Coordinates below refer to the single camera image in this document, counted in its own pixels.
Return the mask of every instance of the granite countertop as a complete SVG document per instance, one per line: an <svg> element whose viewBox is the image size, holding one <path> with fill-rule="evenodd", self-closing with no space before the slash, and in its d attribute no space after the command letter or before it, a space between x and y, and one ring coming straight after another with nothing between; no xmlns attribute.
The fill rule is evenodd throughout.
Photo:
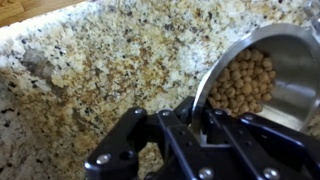
<svg viewBox="0 0 320 180"><path fill-rule="evenodd" d="M175 107L256 28L310 29L303 2L97 0L1 28L1 179L83 179L88 153L129 107ZM159 168L158 153L140 153L140 175Z"/></svg>

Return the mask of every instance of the dried chickpeas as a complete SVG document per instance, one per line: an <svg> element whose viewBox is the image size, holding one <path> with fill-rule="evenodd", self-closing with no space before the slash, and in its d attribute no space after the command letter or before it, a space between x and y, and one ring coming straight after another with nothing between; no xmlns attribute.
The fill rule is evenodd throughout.
<svg viewBox="0 0 320 180"><path fill-rule="evenodd" d="M257 49L240 52L221 72L209 94L214 108L226 108L237 116L261 112L261 101L272 99L276 72L272 59Z"/></svg>

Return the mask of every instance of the bolt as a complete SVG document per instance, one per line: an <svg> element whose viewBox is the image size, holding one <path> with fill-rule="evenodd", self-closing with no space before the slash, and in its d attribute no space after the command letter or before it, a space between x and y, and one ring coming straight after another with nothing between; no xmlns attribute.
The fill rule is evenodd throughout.
<svg viewBox="0 0 320 180"><path fill-rule="evenodd" d="M135 111L134 111L134 113L136 113L136 114L140 114L140 113L142 113L143 112L143 109L136 109Z"/></svg>
<svg viewBox="0 0 320 180"><path fill-rule="evenodd" d="M103 154L97 158L97 164L106 164L110 161L111 154Z"/></svg>
<svg viewBox="0 0 320 180"><path fill-rule="evenodd" d="M244 118L245 118L246 120L253 120L253 116L248 115L248 114L245 115Z"/></svg>
<svg viewBox="0 0 320 180"><path fill-rule="evenodd" d="M214 111L214 113L215 113L216 115L222 115L222 114L223 114L222 110L220 110L220 109L216 109L216 110Z"/></svg>
<svg viewBox="0 0 320 180"><path fill-rule="evenodd" d="M214 176L213 170L210 168L204 167L199 170L200 179L208 180L208 179L212 179L213 176Z"/></svg>
<svg viewBox="0 0 320 180"><path fill-rule="evenodd" d="M273 168L265 168L263 170L264 177L271 180L278 180L280 179L280 173L273 169Z"/></svg>
<svg viewBox="0 0 320 180"><path fill-rule="evenodd" d="M170 114L169 111L164 111L164 112L162 113L163 116L169 116L169 114Z"/></svg>

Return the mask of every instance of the stainless steel bowl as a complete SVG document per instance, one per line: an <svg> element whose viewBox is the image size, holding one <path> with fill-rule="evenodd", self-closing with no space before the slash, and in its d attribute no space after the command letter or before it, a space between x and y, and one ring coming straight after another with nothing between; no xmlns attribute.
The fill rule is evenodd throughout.
<svg viewBox="0 0 320 180"><path fill-rule="evenodd" d="M200 116L210 89L227 64L242 50L255 47L273 60L277 72L273 99L262 102L259 115L303 131L319 105L320 47L299 26L275 24L258 29L236 42L205 74L193 105L192 127L199 132Z"/></svg>

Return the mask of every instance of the bowl rim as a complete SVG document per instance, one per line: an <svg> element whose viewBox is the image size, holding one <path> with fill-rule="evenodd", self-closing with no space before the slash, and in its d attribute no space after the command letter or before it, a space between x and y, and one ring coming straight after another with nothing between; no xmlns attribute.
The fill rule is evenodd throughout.
<svg viewBox="0 0 320 180"><path fill-rule="evenodd" d="M313 37L313 35L302 27L293 24L281 23L264 26L262 28L254 30L253 32L245 35L240 40L235 42L230 48L228 48L226 52L217 61L214 62L209 71L206 72L201 79L192 106L191 127L196 135L200 134L201 114L203 112L204 106L206 105L209 92L214 85L214 79L218 77L223 68L245 48L265 38L279 35L293 36L305 43L310 50L314 61L317 62L317 66L319 68L320 45ZM320 77L320 71L317 71L317 76ZM316 98L312 104L312 108L310 109L302 126L296 130L304 131L310 123L313 114L316 112L320 102L319 87L320 82L318 82L316 85Z"/></svg>

